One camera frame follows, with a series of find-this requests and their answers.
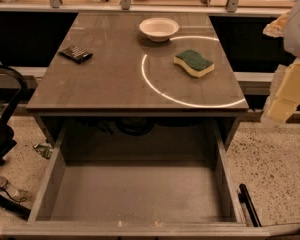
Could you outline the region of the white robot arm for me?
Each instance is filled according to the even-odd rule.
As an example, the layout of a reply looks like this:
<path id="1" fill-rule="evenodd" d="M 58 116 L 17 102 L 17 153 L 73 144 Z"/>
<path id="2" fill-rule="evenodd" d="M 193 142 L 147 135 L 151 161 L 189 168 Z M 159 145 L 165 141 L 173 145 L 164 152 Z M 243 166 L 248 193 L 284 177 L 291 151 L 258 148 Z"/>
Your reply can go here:
<path id="1" fill-rule="evenodd" d="M 263 33 L 282 37 L 284 50 L 296 57 L 287 67 L 279 65 L 272 78 L 261 122 L 274 126 L 285 123 L 300 105 L 300 0 L 268 24 Z"/>

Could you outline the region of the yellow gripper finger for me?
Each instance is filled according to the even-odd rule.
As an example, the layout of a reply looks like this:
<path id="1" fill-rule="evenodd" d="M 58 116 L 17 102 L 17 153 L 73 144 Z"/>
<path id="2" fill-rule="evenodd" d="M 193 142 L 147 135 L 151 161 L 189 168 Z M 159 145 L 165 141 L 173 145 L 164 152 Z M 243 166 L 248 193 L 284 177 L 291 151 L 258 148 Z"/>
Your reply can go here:
<path id="1" fill-rule="evenodd" d="M 300 58 L 289 66 L 279 65 L 270 85 L 261 122 L 267 126 L 285 123 L 300 105 Z"/>
<path id="2" fill-rule="evenodd" d="M 289 13 L 286 12 L 280 15 L 276 20 L 267 24 L 266 27 L 263 29 L 263 34 L 274 38 L 283 37 L 288 16 Z"/>

